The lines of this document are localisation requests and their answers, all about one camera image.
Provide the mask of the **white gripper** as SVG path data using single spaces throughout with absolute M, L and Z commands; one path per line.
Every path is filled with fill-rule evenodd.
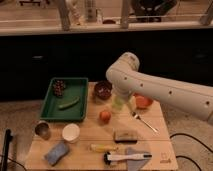
M 123 91 L 123 90 L 120 90 L 120 89 L 114 87 L 113 88 L 113 93 L 124 100 L 124 102 L 125 102 L 127 108 L 129 109 L 130 113 L 133 113 L 135 111 L 136 106 L 130 100 L 131 97 L 132 97 L 132 93 L 130 91 Z

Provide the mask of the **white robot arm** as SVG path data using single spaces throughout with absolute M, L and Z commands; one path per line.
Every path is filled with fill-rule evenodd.
M 213 125 L 213 87 L 139 72 L 140 61 L 131 53 L 123 53 L 106 71 L 117 96 L 128 101 L 134 94 L 174 106 Z

